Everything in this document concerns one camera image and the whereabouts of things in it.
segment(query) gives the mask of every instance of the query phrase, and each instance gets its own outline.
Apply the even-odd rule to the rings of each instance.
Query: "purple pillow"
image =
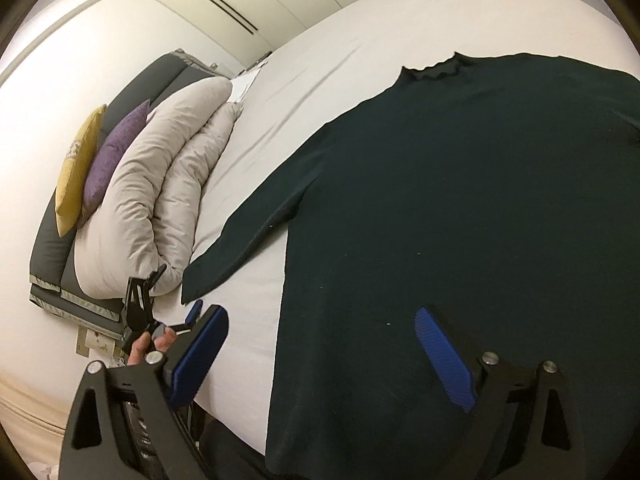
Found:
[[[78,227],[82,226],[95,213],[104,199],[107,186],[120,159],[133,140],[146,126],[149,115],[149,100],[129,112],[111,131],[98,151],[89,168],[82,192],[82,212]]]

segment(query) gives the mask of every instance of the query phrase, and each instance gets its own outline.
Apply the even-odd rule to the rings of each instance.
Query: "dark green sweater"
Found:
[[[589,478],[640,421],[640,83],[562,57],[456,54],[325,124],[184,273],[183,302],[289,222],[266,461],[425,480],[469,416],[414,332],[425,304],[574,385]]]

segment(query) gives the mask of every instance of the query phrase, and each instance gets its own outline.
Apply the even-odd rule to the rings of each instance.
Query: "door handle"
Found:
[[[226,12],[230,18],[232,18],[238,25],[240,25],[249,34],[253,35],[258,32],[258,27],[246,19],[240,12],[235,10],[225,0],[209,0],[212,4]]]

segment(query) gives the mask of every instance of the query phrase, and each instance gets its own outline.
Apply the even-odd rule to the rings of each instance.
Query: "white bed sheet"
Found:
[[[474,57],[567,56],[640,78],[619,25],[580,0],[361,0],[277,50],[244,96],[244,112],[204,188],[193,258],[233,211],[324,123],[388,88],[402,65],[423,68],[454,51]],[[204,296],[228,310],[228,339],[197,401],[264,452],[286,229]],[[184,319],[179,291],[159,298],[166,322]]]

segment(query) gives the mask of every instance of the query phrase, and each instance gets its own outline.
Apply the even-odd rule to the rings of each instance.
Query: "yellow pillow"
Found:
[[[98,132],[107,105],[96,108],[80,127],[66,152],[56,187],[56,224],[60,237],[76,225],[82,207],[82,190],[98,143]]]

